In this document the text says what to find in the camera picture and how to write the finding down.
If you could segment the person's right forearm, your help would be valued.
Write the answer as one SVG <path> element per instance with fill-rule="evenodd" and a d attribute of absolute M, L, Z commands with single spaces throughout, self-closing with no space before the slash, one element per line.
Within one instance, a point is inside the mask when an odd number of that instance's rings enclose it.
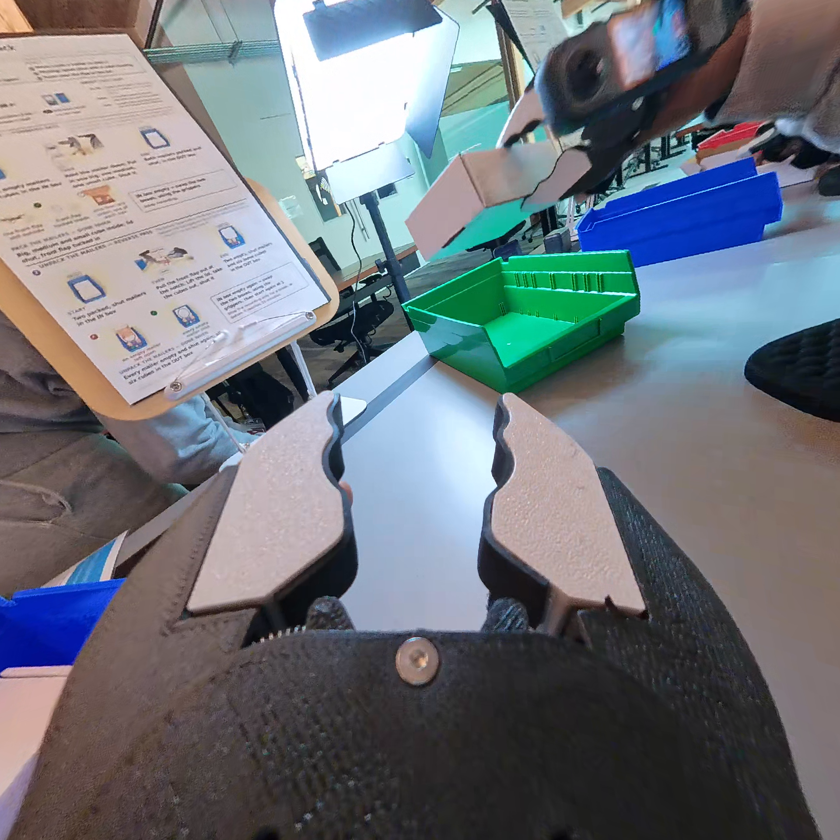
<path fill-rule="evenodd" d="M 839 2 L 751 1 L 749 36 L 710 124 L 772 120 L 789 137 L 839 152 Z"/>

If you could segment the person's right hand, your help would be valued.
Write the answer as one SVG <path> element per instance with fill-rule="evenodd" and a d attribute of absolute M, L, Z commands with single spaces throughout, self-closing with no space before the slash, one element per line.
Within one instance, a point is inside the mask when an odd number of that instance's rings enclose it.
<path fill-rule="evenodd" d="M 705 65 L 667 89 L 662 108 L 647 132 L 639 137 L 651 140 L 672 133 L 725 99 L 739 74 L 750 31 L 751 13 L 746 12 Z"/>

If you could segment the studio light on stand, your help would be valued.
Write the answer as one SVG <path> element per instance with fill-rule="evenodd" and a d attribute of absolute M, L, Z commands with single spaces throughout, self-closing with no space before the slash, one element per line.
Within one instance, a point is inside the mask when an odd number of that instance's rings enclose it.
<path fill-rule="evenodd" d="M 398 143 L 431 156 L 458 23 L 428 1 L 274 2 L 303 153 L 336 203 L 371 216 L 400 304 L 411 298 L 378 191 L 414 174 Z"/>

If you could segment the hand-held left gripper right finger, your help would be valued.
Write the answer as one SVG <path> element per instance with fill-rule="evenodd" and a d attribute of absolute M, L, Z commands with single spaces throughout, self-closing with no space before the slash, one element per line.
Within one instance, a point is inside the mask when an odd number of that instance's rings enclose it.
<path fill-rule="evenodd" d="M 490 603 L 519 605 L 528 629 L 569 634 L 579 611 L 640 618 L 646 605 L 601 478 L 573 438 L 520 397 L 499 397 L 495 487 L 478 574 Z"/>

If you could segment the green plastic bin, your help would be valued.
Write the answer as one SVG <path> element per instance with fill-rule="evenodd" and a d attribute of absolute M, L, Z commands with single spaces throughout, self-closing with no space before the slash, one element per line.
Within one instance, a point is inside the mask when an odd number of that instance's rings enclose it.
<path fill-rule="evenodd" d="M 626 250 L 494 259 L 403 305 L 430 356 L 519 393 L 622 336 L 640 312 Z"/>

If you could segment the red plastic bin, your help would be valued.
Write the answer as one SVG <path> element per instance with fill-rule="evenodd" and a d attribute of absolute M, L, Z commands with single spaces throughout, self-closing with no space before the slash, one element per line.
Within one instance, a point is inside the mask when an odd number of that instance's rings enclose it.
<path fill-rule="evenodd" d="M 709 138 L 699 142 L 696 149 L 696 162 L 704 165 L 704 161 L 712 156 L 735 151 L 750 144 L 765 126 L 764 122 L 741 122 L 732 129 L 715 132 Z"/>

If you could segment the black office chair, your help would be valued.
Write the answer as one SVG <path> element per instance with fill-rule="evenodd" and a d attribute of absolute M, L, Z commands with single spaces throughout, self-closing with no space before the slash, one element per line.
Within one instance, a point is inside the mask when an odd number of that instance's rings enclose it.
<path fill-rule="evenodd" d="M 320 348 L 332 348 L 335 352 L 353 350 L 349 359 L 330 375 L 329 386 L 366 366 L 390 347 L 390 344 L 375 345 L 372 337 L 393 313 L 394 307 L 389 301 L 370 299 L 364 304 L 354 303 L 344 315 L 309 333 L 309 339 Z"/>

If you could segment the black textured mat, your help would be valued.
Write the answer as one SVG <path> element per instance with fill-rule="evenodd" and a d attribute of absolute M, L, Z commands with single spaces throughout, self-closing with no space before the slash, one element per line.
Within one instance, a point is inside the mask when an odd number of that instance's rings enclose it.
<path fill-rule="evenodd" d="M 839 320 L 771 341 L 754 351 L 744 377 L 757 390 L 804 414 L 839 421 Z"/>

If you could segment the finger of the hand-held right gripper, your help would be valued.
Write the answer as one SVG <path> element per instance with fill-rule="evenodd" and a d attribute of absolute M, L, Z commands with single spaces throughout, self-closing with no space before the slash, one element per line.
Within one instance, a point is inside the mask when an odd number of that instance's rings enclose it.
<path fill-rule="evenodd" d="M 559 147 L 543 111 L 539 94 L 536 91 L 525 91 L 515 102 L 497 140 L 496 148 L 510 148 L 515 143 L 524 142 L 527 136 L 538 129 L 545 132 L 552 146 Z"/>
<path fill-rule="evenodd" d="M 530 194 L 521 200 L 522 209 L 545 209 L 574 191 L 577 184 L 592 168 L 586 150 L 563 151 L 547 175 L 542 175 Z"/>

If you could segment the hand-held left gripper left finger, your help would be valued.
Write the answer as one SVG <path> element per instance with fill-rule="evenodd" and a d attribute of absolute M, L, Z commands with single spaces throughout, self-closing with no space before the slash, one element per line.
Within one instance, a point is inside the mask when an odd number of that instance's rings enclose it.
<path fill-rule="evenodd" d="M 190 614 L 252 608 L 285 629 L 303 625 L 319 598 L 349 590 L 359 561 L 342 435 L 340 397 L 323 392 L 251 446 L 185 604 Z"/>

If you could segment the white wall poster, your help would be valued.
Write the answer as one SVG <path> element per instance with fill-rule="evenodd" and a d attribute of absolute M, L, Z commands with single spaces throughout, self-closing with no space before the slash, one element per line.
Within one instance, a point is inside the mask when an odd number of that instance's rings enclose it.
<path fill-rule="evenodd" d="M 560 3 L 553 1 L 502 1 L 513 31 L 532 70 L 536 70 L 551 49 L 569 36 L 560 15 Z"/>

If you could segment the blue and white pamphlet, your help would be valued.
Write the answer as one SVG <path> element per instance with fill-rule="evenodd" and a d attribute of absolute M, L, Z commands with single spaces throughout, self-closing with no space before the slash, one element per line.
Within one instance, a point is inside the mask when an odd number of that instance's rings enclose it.
<path fill-rule="evenodd" d="M 69 585 L 97 584 L 110 581 L 117 565 L 120 550 L 129 532 L 124 531 L 86 558 L 58 574 L 42 585 L 42 588 L 57 588 Z"/>

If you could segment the blue plastic bin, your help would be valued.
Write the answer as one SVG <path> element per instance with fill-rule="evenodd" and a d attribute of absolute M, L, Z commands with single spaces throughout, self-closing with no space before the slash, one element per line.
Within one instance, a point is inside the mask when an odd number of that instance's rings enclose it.
<path fill-rule="evenodd" d="M 758 243 L 781 220 L 774 172 L 693 194 L 679 180 L 591 209 L 577 227 L 581 249 L 625 250 L 638 268 Z"/>
<path fill-rule="evenodd" d="M 699 169 L 677 181 L 686 194 L 701 193 L 754 178 L 758 175 L 753 157 L 746 156 L 706 169 Z"/>
<path fill-rule="evenodd" d="M 124 580 L 19 591 L 1 600 L 1 669 L 73 665 Z"/>

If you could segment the white cardboard mailer box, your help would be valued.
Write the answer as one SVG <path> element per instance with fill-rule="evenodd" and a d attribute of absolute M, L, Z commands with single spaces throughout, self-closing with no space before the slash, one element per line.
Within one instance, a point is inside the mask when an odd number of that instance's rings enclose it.
<path fill-rule="evenodd" d="M 458 154 L 406 220 L 420 255 L 426 261 L 451 256 L 525 222 L 530 213 L 522 202 L 559 157 L 548 141 Z"/>
<path fill-rule="evenodd" d="M 1 838 L 17 818 L 70 665 L 6 668 L 1 674 Z"/>

